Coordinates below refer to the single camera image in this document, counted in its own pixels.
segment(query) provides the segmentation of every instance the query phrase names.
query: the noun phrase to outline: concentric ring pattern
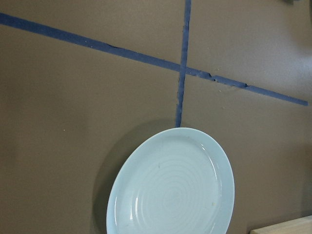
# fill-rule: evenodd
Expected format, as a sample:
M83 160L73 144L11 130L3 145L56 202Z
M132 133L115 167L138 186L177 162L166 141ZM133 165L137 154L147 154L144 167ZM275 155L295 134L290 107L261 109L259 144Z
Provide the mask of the concentric ring pattern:
M107 233L223 234L233 202L232 170L217 142L195 129L170 129L123 165L109 198Z

